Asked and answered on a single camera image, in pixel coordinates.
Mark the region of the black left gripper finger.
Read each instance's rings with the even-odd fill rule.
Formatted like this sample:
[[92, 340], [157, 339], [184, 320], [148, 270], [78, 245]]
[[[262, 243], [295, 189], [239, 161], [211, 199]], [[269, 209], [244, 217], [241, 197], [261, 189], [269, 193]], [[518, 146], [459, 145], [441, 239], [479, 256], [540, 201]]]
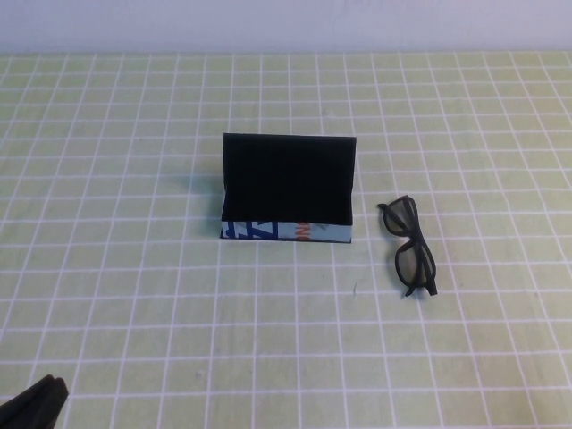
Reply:
[[63, 378], [51, 379], [23, 408], [18, 427], [26, 429], [54, 428], [68, 395], [69, 392]]
[[49, 400], [54, 377], [47, 375], [1, 406], [1, 428], [53, 428]]

